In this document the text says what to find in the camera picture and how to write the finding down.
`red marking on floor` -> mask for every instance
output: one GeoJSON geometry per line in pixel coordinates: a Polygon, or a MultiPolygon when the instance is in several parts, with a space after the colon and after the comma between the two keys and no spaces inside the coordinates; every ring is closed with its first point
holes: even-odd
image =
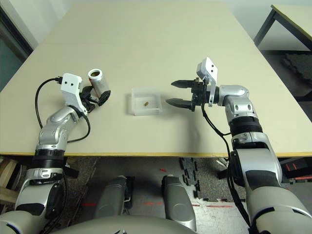
{"type": "Polygon", "coordinates": [[[287,167],[287,171],[290,171],[291,169],[289,168],[288,164],[286,164],[286,167],[287,167]]]}
{"type": "Polygon", "coordinates": [[[213,208],[232,208],[233,206],[214,206],[214,205],[209,205],[207,207],[213,207],[213,208]]]}
{"type": "Polygon", "coordinates": [[[143,202],[143,205],[146,205],[146,206],[153,206],[153,205],[154,205],[154,202],[146,201],[146,202],[143,202]]]}
{"type": "Polygon", "coordinates": [[[296,177],[295,179],[312,179],[312,176],[302,176],[302,177],[296,177]]]}
{"type": "Polygon", "coordinates": [[[81,206],[96,206],[96,203],[82,203],[81,206]]]}

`table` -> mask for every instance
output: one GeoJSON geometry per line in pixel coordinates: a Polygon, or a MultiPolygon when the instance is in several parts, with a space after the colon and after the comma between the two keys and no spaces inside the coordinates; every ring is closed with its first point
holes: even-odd
{"type": "MultiPolygon", "coordinates": [[[[39,134],[34,98],[44,80],[67,72],[89,85],[87,72],[99,68],[112,94],[89,115],[90,135],[68,144],[66,156],[227,156],[200,108],[193,113],[165,102],[191,98],[190,90],[170,84],[194,79],[197,64],[207,56],[218,67],[218,85],[249,89],[278,156],[312,155],[312,124],[300,106],[225,4],[203,1],[74,5],[0,93],[0,153],[34,153],[39,134]],[[133,87],[158,88],[163,113],[133,116],[133,87]]],[[[63,105],[60,85],[42,88],[43,122],[63,105]]],[[[207,113],[220,131],[229,131],[224,107],[207,113]]],[[[70,139],[86,131],[82,120],[70,139]]]]}
{"type": "Polygon", "coordinates": [[[258,46],[277,20],[305,46],[312,50],[312,6],[271,5],[271,12],[254,38],[258,46]]]}

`cable connector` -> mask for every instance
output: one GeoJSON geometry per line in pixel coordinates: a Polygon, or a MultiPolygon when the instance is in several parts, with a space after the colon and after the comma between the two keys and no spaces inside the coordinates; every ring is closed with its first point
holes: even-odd
{"type": "Polygon", "coordinates": [[[60,77],[60,76],[55,77],[55,81],[56,81],[57,83],[59,83],[59,84],[62,84],[63,77],[60,77]]]}

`table edge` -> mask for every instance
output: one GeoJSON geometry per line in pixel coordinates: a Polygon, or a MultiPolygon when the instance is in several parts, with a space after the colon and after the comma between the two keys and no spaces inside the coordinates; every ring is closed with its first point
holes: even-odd
{"type": "MultiPolygon", "coordinates": [[[[277,157],[309,157],[312,152],[275,153],[277,157]]],[[[0,152],[0,156],[33,156],[34,152],[0,152]]],[[[227,157],[227,153],[65,153],[64,156],[117,156],[117,157],[227,157]]]]}
{"type": "Polygon", "coordinates": [[[281,12],[274,4],[271,5],[271,8],[276,11],[281,17],[286,19],[289,23],[291,23],[296,29],[298,29],[301,33],[303,33],[306,37],[312,40],[312,35],[303,30],[298,24],[292,21],[288,16],[286,16],[283,12],[281,12]]]}

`white bracket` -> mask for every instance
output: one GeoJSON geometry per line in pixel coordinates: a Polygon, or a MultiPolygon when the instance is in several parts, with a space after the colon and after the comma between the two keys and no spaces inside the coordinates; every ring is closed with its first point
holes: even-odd
{"type": "Polygon", "coordinates": [[[63,75],[61,90],[65,99],[65,105],[75,106],[86,116],[88,114],[86,108],[82,105],[79,97],[79,85],[82,82],[81,77],[73,74],[65,73],[63,75]]]}
{"type": "Polygon", "coordinates": [[[197,66],[196,73],[203,80],[204,84],[207,85],[209,82],[211,84],[210,87],[207,87],[207,91],[210,91],[208,106],[212,107],[215,97],[215,87],[217,82],[218,68],[211,61],[211,59],[207,57],[197,66]]]}

